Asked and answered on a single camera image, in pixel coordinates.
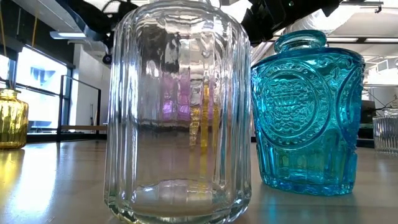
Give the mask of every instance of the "glass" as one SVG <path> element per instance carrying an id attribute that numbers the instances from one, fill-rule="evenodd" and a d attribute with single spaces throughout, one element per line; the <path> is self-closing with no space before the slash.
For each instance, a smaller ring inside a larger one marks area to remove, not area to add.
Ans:
<path id="1" fill-rule="evenodd" d="M 50 96 L 34 91 L 17 88 L 21 93 L 19 98 L 29 104 L 29 122 L 32 123 L 29 132 L 41 132 L 41 128 L 57 128 L 58 126 L 58 96 Z"/>
<path id="2" fill-rule="evenodd" d="M 26 145 L 28 104 L 17 99 L 18 91 L 0 89 L 0 150 Z"/>
<path id="3" fill-rule="evenodd" d="M 9 62 L 10 60 L 7 57 L 0 55 L 0 78 L 3 80 L 8 78 Z"/>
<path id="4" fill-rule="evenodd" d="M 206 2 L 160 1 L 128 14 L 114 41 L 107 206 L 131 222 L 236 219 L 251 196 L 243 28 Z"/>
<path id="5" fill-rule="evenodd" d="M 66 66 L 26 47 L 18 55 L 17 83 L 59 94 L 61 76 L 67 73 Z"/>
<path id="6" fill-rule="evenodd" d="M 364 60 L 326 48 L 322 32 L 282 36 L 277 55 L 252 68 L 257 153 L 263 181 L 282 190 L 353 190 Z"/>
<path id="7" fill-rule="evenodd" d="M 384 116 L 373 118 L 374 148 L 377 152 L 398 154 L 398 109 L 384 109 Z"/>

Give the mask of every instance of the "blue glass jar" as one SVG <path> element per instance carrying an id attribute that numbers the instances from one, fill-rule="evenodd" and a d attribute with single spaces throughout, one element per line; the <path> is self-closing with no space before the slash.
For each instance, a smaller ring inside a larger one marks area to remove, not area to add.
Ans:
<path id="1" fill-rule="evenodd" d="M 352 192 L 364 60 L 326 48 L 303 30 L 279 38 L 276 55 L 252 67 L 257 153 L 263 181 L 312 195 Z"/>

